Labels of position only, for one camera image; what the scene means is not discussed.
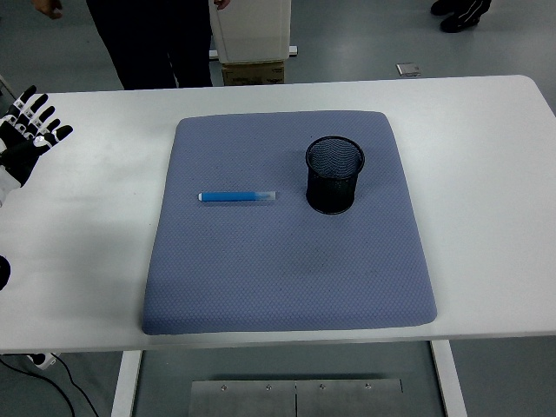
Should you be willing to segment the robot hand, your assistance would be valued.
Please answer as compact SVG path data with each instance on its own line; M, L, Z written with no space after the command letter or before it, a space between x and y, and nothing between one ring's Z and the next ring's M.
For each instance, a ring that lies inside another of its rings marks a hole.
M1 203L29 180L42 155L73 132L51 119L56 108L46 105L49 97L35 94L36 86L29 86L1 116Z

